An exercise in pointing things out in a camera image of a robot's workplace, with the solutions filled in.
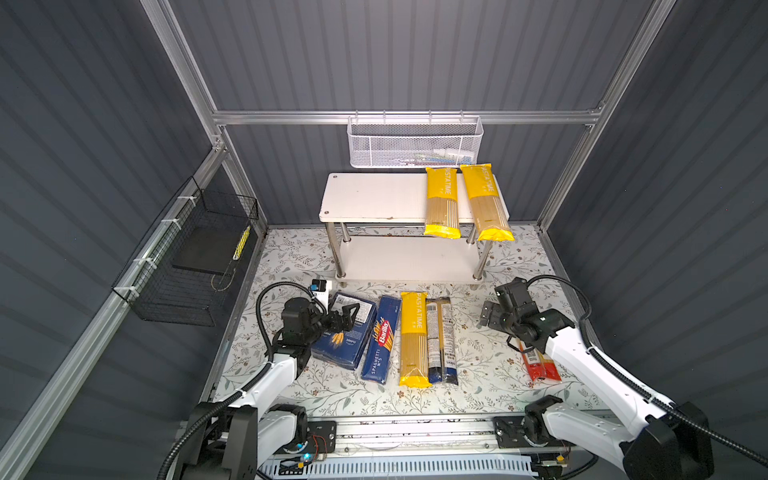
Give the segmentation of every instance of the black wire basket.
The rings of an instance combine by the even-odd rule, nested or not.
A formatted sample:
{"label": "black wire basket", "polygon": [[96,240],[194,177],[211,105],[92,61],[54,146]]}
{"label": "black wire basket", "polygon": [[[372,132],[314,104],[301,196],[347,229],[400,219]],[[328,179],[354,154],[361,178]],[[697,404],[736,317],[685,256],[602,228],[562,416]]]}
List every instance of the black wire basket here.
{"label": "black wire basket", "polygon": [[[161,237],[139,257],[154,228],[147,231],[112,290],[143,320],[225,324],[258,241],[256,220],[255,198],[198,188],[174,219],[161,220]],[[134,279],[121,283],[135,263]]]}

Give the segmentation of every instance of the barilla logo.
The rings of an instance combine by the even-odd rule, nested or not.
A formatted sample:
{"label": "barilla logo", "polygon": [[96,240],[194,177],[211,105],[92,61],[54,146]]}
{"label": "barilla logo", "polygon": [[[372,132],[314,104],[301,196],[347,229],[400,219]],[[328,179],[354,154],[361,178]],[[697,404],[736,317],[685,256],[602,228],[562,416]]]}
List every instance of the barilla logo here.
{"label": "barilla logo", "polygon": [[379,346],[385,346],[387,344],[391,345],[392,343],[388,342],[388,340],[392,337],[392,327],[389,326],[387,320],[384,320],[381,325],[382,327],[379,331],[379,335],[376,337],[376,342],[379,343]]}

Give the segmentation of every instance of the white wire basket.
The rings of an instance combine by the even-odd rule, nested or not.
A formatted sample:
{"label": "white wire basket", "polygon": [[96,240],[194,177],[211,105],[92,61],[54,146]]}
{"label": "white wire basket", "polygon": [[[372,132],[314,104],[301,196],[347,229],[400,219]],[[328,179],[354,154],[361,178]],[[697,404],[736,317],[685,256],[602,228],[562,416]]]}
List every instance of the white wire basket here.
{"label": "white wire basket", "polygon": [[460,167],[478,161],[480,117],[386,114],[349,117],[349,163],[354,168]]}

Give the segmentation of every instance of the yellow pasta package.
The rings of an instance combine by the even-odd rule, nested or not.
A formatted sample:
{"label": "yellow pasta package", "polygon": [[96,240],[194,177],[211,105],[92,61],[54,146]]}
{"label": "yellow pasta package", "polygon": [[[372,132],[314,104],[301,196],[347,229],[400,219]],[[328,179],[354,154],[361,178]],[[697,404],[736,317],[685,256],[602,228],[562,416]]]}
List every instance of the yellow pasta package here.
{"label": "yellow pasta package", "polygon": [[403,292],[400,295],[400,385],[425,389],[432,386],[427,363],[427,294]]}
{"label": "yellow pasta package", "polygon": [[456,169],[427,167],[427,218],[425,235],[460,238]]}
{"label": "yellow pasta package", "polygon": [[490,164],[462,167],[478,240],[514,240]]}

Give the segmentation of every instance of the shelf top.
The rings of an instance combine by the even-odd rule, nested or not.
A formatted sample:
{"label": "shelf top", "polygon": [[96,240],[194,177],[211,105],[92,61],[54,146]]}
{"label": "shelf top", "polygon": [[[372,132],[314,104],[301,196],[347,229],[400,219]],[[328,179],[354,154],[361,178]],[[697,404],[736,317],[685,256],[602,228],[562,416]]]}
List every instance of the shelf top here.
{"label": "shelf top", "polygon": [[[456,177],[458,221],[472,223],[464,176],[458,174]],[[509,218],[501,192],[499,196]],[[324,223],[424,223],[426,211],[426,173],[330,174],[319,217]]]}

